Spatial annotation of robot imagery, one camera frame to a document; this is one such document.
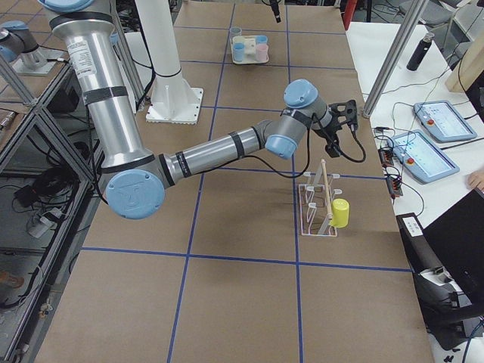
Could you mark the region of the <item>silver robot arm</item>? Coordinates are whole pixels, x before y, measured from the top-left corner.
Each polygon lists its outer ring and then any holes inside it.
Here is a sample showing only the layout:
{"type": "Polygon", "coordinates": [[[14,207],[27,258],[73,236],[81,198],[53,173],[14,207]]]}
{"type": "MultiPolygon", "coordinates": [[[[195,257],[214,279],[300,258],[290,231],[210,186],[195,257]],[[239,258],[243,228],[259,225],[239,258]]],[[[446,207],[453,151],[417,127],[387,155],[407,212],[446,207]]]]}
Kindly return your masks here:
{"type": "Polygon", "coordinates": [[[298,79],[284,91],[286,107],[276,121],[208,141],[171,155],[155,155],[141,139],[129,94],[111,44],[114,30],[109,1],[45,1],[52,32],[62,39],[104,151],[107,204],[119,216],[143,219],[162,205],[167,188],[266,149],[293,156],[311,132],[339,144],[337,109],[321,99],[309,81],[298,79]]]}
{"type": "MultiPolygon", "coordinates": [[[[80,82],[96,81],[115,85],[121,80],[119,67],[107,49],[113,20],[110,1],[42,1],[51,17],[51,29],[67,44],[80,82]]],[[[141,25],[147,33],[148,53],[157,77],[169,78],[181,72],[178,49],[167,1],[137,1],[141,25]]],[[[11,62],[20,54],[35,52],[36,40],[24,23],[1,25],[1,55],[11,62]]]]}

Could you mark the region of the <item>person's hand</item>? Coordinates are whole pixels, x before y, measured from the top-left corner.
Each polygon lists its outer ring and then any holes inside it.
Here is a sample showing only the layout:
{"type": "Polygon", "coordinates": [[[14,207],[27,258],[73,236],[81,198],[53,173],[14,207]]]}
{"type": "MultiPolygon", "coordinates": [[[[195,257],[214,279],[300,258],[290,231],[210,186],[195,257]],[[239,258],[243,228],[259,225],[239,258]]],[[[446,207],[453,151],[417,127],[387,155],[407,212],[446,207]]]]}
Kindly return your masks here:
{"type": "Polygon", "coordinates": [[[477,188],[484,191],[484,171],[478,170],[469,174],[467,177],[467,184],[469,188],[477,188]]]}

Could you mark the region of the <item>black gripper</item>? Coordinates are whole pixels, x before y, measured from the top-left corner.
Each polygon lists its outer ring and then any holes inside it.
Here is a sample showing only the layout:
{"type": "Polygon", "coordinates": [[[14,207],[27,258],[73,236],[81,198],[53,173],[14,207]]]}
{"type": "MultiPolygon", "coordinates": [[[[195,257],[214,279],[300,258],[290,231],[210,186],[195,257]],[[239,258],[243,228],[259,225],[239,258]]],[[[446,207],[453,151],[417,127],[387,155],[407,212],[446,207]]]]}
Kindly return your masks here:
{"type": "Polygon", "coordinates": [[[343,127],[339,121],[340,117],[346,120],[345,105],[328,105],[326,114],[319,120],[319,136],[327,142],[326,152],[330,157],[340,157],[340,140],[337,132],[343,127]]]}

